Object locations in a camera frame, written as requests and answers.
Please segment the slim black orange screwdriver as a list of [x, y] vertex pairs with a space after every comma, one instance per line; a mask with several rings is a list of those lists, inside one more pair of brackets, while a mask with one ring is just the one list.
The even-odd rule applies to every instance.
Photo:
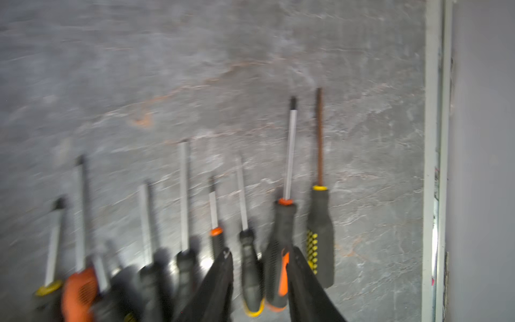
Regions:
[[219, 254], [225, 248], [225, 236], [223, 228], [219, 225], [215, 177], [213, 175], [211, 175], [209, 178], [209, 205], [211, 214], [211, 245], [213, 251], [213, 260], [216, 260]]

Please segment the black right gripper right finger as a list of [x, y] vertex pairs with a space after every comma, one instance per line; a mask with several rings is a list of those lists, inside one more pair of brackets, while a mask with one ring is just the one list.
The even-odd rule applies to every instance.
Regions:
[[346, 322], [320, 285], [300, 249], [290, 245], [287, 250], [290, 257], [286, 266], [290, 320]]

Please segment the small black handle screwdriver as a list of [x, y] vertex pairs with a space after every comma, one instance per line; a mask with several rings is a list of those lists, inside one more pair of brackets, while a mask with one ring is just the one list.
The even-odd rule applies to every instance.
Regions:
[[255, 234], [248, 224], [244, 173], [241, 157], [236, 156], [235, 161], [242, 226], [239, 234], [241, 246], [241, 291], [244, 300], [245, 314], [249, 317], [257, 317], [264, 310], [262, 264], [257, 257]]

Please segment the grey orange collar screwdriver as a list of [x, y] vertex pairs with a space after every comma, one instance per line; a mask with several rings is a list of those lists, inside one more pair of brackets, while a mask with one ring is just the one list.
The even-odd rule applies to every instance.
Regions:
[[284, 173], [283, 196], [274, 203], [274, 224], [264, 252], [264, 297], [272, 311], [282, 311], [288, 303], [288, 247], [292, 244], [297, 206], [291, 199], [295, 151], [297, 99], [290, 98], [290, 120]]

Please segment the black yellow copper shaft screwdriver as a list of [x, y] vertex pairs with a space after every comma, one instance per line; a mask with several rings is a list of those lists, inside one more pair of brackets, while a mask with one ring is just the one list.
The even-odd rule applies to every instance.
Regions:
[[329, 189], [324, 183], [323, 90], [316, 91], [317, 180], [312, 188], [307, 220], [307, 258], [313, 274], [323, 288], [335, 280], [335, 236], [329, 213]]

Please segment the black yellow stubby screwdriver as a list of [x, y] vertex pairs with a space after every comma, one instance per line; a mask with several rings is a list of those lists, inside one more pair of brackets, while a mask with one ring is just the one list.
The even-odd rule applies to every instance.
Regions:
[[176, 255], [178, 291], [174, 321], [178, 319], [188, 302], [193, 298], [197, 284], [197, 254], [190, 247], [189, 234], [189, 141], [181, 141], [178, 149], [180, 157], [181, 250]]

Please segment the short black yellow screwdriver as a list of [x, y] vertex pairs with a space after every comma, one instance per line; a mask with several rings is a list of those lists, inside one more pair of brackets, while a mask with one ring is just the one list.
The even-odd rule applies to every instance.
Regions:
[[138, 321], [137, 309], [130, 301], [129, 287], [122, 279], [122, 274], [128, 271], [113, 240], [105, 241], [105, 251], [96, 253], [92, 262], [99, 289], [90, 308], [93, 320]]

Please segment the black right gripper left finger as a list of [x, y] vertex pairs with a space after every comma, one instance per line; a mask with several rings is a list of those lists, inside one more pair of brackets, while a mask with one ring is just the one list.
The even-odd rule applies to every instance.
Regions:
[[230, 321], [233, 256], [225, 247], [175, 321]]

